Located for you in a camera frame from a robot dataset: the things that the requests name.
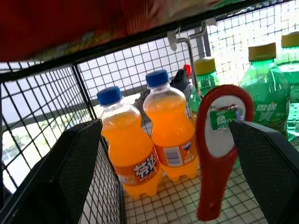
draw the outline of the plastic bottle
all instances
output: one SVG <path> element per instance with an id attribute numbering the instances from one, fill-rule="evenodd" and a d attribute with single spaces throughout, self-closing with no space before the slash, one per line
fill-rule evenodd
<path id="1" fill-rule="evenodd" d="M 153 196 L 162 180 L 162 169 L 150 137 L 141 128 L 141 115 L 121 102 L 117 86 L 97 94 L 104 112 L 102 135 L 108 140 L 108 155 L 124 189 L 133 198 Z"/>
<path id="2" fill-rule="evenodd" d="M 248 91 L 254 105 L 253 121 L 281 132 L 289 115 L 290 86 L 274 63 L 276 45 L 249 47 L 249 61 L 240 86 Z"/>
<path id="3" fill-rule="evenodd" d="M 152 140 L 162 169 L 177 181 L 193 178 L 199 163 L 194 142 L 194 125 L 185 115 L 184 94 L 170 87 L 168 73 L 159 70 L 146 75 L 150 94 L 143 108 L 153 122 Z"/>
<path id="4" fill-rule="evenodd" d="M 211 57 L 201 58 L 194 62 L 196 79 L 202 95 L 206 95 L 211 89 L 219 85 L 216 76 L 215 60 Z M 188 105 L 190 108 L 191 118 L 195 124 L 198 107 L 201 99 L 196 93 L 195 87 L 192 88 Z"/>
<path id="5" fill-rule="evenodd" d="M 276 63 L 291 86 L 290 113 L 286 123 L 291 141 L 299 136 L 299 31 L 282 35 L 281 47 Z"/>

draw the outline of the wire mesh basket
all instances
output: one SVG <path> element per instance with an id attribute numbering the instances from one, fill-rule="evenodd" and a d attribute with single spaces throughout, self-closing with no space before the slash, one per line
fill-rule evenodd
<path id="1" fill-rule="evenodd" d="M 247 47 L 250 44 L 265 38 L 278 39 L 283 32 L 298 28 L 299 0 L 227 16 L 217 22 L 217 27 L 207 27 L 202 38 L 191 40 L 193 56 L 195 60 L 215 57 L 221 84 L 239 84 L 249 64 Z M 180 37 L 197 33 L 198 29 L 182 32 Z M 167 39 L 162 38 L 83 63 L 2 83 L 4 186 L 14 193 L 65 129 L 99 118 L 103 109 L 98 105 L 96 93 L 109 86 L 119 86 L 124 101 L 141 111 L 142 128 L 150 135 L 151 122 L 142 108 L 149 93 L 145 75 L 163 68 L 173 78 L 189 63 L 184 44 L 178 44 L 174 52 Z M 0 63 L 0 73 L 22 70 L 34 64 L 37 62 Z M 184 90 L 186 97 L 191 88 L 190 81 Z M 298 140 L 292 144 L 299 147 Z M 154 197 L 142 196 L 133 200 L 124 193 L 123 198 L 116 198 L 108 194 L 114 190 L 111 182 L 117 180 L 106 175 L 105 170 L 111 169 L 111 164 L 105 156 L 98 154 L 80 223 L 201 223 L 195 216 L 200 194 L 199 177 L 192 180 L 182 177 L 179 182 L 164 177 Z M 103 206 L 99 205 L 99 193 L 107 193 Z M 111 206 L 115 203 L 120 208 Z M 126 216 L 124 220 L 119 218 L 121 212 Z M 221 216 L 209 223 L 267 223 L 239 168 L 232 172 L 228 181 Z"/>

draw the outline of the green soda bottle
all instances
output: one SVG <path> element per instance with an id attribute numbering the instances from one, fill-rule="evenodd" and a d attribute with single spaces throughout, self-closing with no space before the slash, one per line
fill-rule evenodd
<path id="1" fill-rule="evenodd" d="M 206 95 L 211 89 L 219 85 L 216 76 L 215 60 L 211 57 L 204 57 L 194 62 L 196 79 L 202 95 Z M 195 124 L 198 107 L 201 99 L 197 96 L 195 87 L 192 88 L 188 105 L 190 108 L 191 118 Z"/>
<path id="2" fill-rule="evenodd" d="M 290 113 L 286 122 L 289 141 L 299 136 L 299 31 L 281 37 L 277 66 L 291 86 Z"/>
<path id="3" fill-rule="evenodd" d="M 290 85 L 274 63 L 276 45 L 273 42 L 249 47 L 248 50 L 250 67 L 240 86 L 252 98 L 253 121 L 287 137 L 285 124 L 289 115 Z"/>

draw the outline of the fanta bottle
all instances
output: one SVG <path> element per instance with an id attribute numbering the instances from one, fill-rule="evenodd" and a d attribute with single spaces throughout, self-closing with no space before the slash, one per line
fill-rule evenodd
<path id="1" fill-rule="evenodd" d="M 185 115 L 184 94 L 170 87 L 168 73 L 159 70 L 146 75 L 150 94 L 143 109 L 153 123 L 152 140 L 162 169 L 169 178 L 193 178 L 199 163 L 193 123 Z"/>
<path id="2" fill-rule="evenodd" d="M 153 196 L 162 180 L 162 170 L 150 137 L 141 128 L 141 115 L 121 102 L 117 86 L 97 94 L 104 107 L 102 135 L 109 143 L 109 159 L 124 189 L 133 198 Z"/>

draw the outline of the red fabric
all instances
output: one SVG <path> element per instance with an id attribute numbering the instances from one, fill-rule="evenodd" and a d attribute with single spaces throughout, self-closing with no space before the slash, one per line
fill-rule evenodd
<path id="1" fill-rule="evenodd" d="M 239 97 L 246 107 L 245 120 L 252 121 L 253 119 L 254 112 L 251 97 L 238 86 L 218 86 L 209 91 L 202 99 L 197 113 L 195 128 L 195 142 L 202 173 L 201 194 L 197 213 L 201 221 L 210 221 L 219 216 L 226 184 L 237 158 L 235 146 L 228 154 L 220 158 L 211 156 L 206 146 L 205 123 L 208 110 L 217 98 L 224 95 Z"/>
<path id="2" fill-rule="evenodd" d="M 127 33 L 119 0 L 3 0 L 0 61 L 28 59 L 90 30 L 111 29 Z"/>

